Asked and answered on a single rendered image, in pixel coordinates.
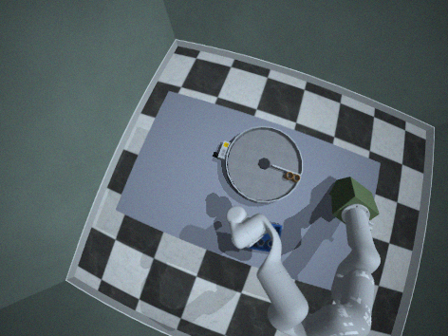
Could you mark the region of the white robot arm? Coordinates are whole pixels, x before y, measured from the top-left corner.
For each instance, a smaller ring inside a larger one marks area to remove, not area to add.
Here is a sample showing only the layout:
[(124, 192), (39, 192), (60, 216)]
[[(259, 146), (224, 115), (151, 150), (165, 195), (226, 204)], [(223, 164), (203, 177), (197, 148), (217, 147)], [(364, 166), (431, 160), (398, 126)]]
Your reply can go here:
[(375, 288), (371, 273), (381, 264), (371, 235), (374, 223), (369, 222), (369, 217), (368, 209), (361, 204), (351, 204), (342, 210), (347, 243), (352, 251), (340, 263), (334, 276), (331, 295), (336, 304), (307, 315), (308, 302), (281, 262), (281, 240), (268, 219), (262, 214), (248, 217), (241, 206), (232, 206), (228, 210), (226, 218), (231, 239), (238, 249), (247, 247), (266, 233), (271, 237), (271, 250), (260, 266), (257, 278), (271, 301), (268, 318), (276, 329), (289, 336), (368, 335)]

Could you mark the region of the blue tray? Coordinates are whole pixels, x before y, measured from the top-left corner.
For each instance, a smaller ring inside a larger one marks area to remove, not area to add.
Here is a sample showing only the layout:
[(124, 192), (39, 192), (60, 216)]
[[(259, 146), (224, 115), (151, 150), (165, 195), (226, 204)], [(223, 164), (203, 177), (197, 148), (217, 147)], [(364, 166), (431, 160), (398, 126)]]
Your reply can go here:
[[(281, 225), (276, 225), (276, 224), (271, 224), (273, 226), (273, 228), (278, 232), (279, 237), (281, 237), (281, 232), (282, 232), (282, 226)], [(276, 227), (277, 226), (277, 227)], [(255, 243), (258, 247), (254, 247), (251, 246), (250, 248), (247, 249), (253, 249), (253, 250), (258, 250), (258, 251), (263, 251), (263, 252), (269, 252), (270, 251), (270, 245), (271, 245), (271, 241), (269, 242), (269, 246), (267, 245), (267, 240), (271, 239), (270, 235), (268, 233), (264, 234), (264, 236), (262, 237), (262, 239), (265, 241), (263, 246), (258, 246), (257, 243)], [(263, 240), (260, 240), (260, 243), (262, 244)]]

